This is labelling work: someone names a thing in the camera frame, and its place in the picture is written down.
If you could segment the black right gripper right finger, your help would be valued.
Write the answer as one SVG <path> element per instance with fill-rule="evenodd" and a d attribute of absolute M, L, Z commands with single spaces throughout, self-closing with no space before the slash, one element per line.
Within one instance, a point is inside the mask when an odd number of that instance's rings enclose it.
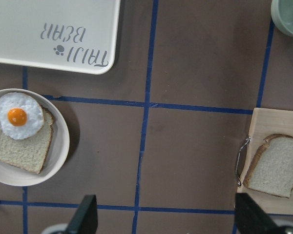
<path fill-rule="evenodd" d="M 286 234 L 247 194 L 235 195 L 234 222 L 241 234 Z"/>

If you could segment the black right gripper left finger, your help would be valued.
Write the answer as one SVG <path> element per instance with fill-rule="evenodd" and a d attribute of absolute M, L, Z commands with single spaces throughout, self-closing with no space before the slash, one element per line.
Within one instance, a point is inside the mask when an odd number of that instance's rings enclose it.
<path fill-rule="evenodd" d="M 66 234 L 95 234 L 98 228 L 97 199 L 85 195 L 65 229 Z"/>

